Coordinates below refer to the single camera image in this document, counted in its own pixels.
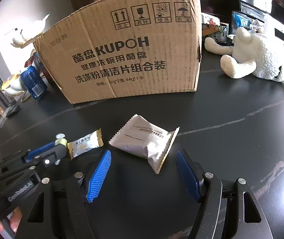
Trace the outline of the brown cardboard box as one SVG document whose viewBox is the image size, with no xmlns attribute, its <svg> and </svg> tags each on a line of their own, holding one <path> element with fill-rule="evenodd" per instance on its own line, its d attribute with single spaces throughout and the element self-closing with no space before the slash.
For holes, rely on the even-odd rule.
<svg viewBox="0 0 284 239">
<path fill-rule="evenodd" d="M 34 40 L 72 104 L 194 92 L 201 62 L 200 0 L 100 0 Z"/>
</svg>

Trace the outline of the pale green candy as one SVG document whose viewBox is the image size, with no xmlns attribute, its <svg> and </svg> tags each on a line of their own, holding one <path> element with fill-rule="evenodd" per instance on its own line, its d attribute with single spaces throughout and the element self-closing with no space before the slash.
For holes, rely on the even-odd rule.
<svg viewBox="0 0 284 239">
<path fill-rule="evenodd" d="M 66 136 L 63 133 L 59 133 L 56 135 L 55 145 L 62 144 L 64 147 L 67 147 L 67 139 Z"/>
</svg>

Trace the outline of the white gold candy packet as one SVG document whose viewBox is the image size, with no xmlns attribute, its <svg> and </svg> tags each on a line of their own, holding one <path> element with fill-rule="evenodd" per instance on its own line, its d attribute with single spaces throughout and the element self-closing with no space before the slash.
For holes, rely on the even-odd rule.
<svg viewBox="0 0 284 239">
<path fill-rule="evenodd" d="M 70 159 L 72 160 L 79 155 L 86 153 L 94 148 L 103 146 L 102 131 L 97 129 L 96 131 L 79 138 L 73 142 L 67 143 Z"/>
</svg>

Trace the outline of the beige large snack pouch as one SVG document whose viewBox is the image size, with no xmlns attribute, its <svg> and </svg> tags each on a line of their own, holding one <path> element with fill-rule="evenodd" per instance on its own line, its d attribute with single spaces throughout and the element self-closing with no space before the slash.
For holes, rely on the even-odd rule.
<svg viewBox="0 0 284 239">
<path fill-rule="evenodd" d="M 174 131 L 168 132 L 135 114 L 109 140 L 109 144 L 147 159 L 154 173 L 159 174 L 179 129 L 177 127 Z"/>
</svg>

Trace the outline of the black remote control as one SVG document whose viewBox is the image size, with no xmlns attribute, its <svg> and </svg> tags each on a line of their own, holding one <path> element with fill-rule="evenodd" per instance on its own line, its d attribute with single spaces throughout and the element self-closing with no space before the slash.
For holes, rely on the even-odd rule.
<svg viewBox="0 0 284 239">
<path fill-rule="evenodd" d="M 3 114 L 3 118 L 11 118 L 12 116 L 14 116 L 15 114 L 17 114 L 20 110 L 20 105 L 19 104 L 15 104 L 15 105 L 11 105 L 10 107 L 8 107 L 4 114 Z"/>
</svg>

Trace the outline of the white shell bowl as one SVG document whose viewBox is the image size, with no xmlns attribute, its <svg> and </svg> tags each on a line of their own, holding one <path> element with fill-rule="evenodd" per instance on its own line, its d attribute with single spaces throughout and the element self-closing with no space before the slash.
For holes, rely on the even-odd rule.
<svg viewBox="0 0 284 239">
<path fill-rule="evenodd" d="M 25 90 L 26 90 L 26 87 L 22 83 L 21 75 L 20 75 L 18 79 L 11 82 L 9 88 L 6 88 L 4 91 L 2 90 L 1 91 L 8 96 L 14 97 L 14 96 L 18 96 L 22 94 L 23 92 L 25 92 Z"/>
<path fill-rule="evenodd" d="M 43 33 L 49 16 L 50 14 L 47 14 L 43 19 L 29 22 L 21 30 L 16 30 L 10 44 L 15 48 L 24 48 L 27 46 L 30 40 L 33 40 L 37 35 Z"/>
</svg>

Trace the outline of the blue pepsi can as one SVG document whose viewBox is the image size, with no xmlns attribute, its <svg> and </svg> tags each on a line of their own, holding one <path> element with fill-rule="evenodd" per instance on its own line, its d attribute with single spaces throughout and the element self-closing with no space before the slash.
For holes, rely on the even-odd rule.
<svg viewBox="0 0 284 239">
<path fill-rule="evenodd" d="M 47 85 L 32 65 L 21 73 L 21 81 L 34 99 L 39 99 L 47 91 Z"/>
</svg>

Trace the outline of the white lower shell bowl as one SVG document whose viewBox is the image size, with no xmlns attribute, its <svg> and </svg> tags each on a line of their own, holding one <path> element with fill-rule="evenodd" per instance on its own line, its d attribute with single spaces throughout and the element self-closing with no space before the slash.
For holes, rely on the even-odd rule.
<svg viewBox="0 0 284 239">
<path fill-rule="evenodd" d="M 1 91 L 8 96 L 14 97 L 14 96 L 18 96 L 22 94 L 23 92 L 25 92 L 25 90 L 26 90 L 26 87 L 22 83 L 21 75 L 20 75 L 18 79 L 11 82 L 9 88 L 6 88 L 4 91 L 2 90 Z"/>
</svg>

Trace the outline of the white plush sheep toy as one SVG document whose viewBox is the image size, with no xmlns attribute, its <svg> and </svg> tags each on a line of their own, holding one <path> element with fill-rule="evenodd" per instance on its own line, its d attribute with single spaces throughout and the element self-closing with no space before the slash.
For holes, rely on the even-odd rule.
<svg viewBox="0 0 284 239">
<path fill-rule="evenodd" d="M 284 45 L 275 36 L 250 32 L 239 27 L 233 46 L 221 46 L 213 38 L 205 38 L 205 49 L 221 55 L 220 66 L 233 79 L 247 75 L 284 84 Z"/>
</svg>

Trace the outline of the yellow snack bag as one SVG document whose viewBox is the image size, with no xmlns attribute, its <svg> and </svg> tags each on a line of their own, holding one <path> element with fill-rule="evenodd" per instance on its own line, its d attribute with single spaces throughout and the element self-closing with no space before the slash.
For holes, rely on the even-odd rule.
<svg viewBox="0 0 284 239">
<path fill-rule="evenodd" d="M 4 91 L 6 88 L 10 87 L 10 84 L 12 81 L 15 81 L 16 79 L 18 79 L 20 75 L 19 74 L 12 74 L 11 76 L 9 76 L 3 83 L 1 86 L 1 90 Z"/>
</svg>

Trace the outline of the white upper shell bowl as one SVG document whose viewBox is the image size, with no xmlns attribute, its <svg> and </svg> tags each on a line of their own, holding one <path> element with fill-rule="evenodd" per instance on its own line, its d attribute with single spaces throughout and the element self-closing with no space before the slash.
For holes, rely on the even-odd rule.
<svg viewBox="0 0 284 239">
<path fill-rule="evenodd" d="M 33 40 L 37 35 L 43 33 L 49 16 L 50 14 L 47 14 L 43 19 L 29 22 L 21 30 L 16 30 L 10 44 L 15 48 L 24 48 L 27 46 L 30 40 Z"/>
</svg>

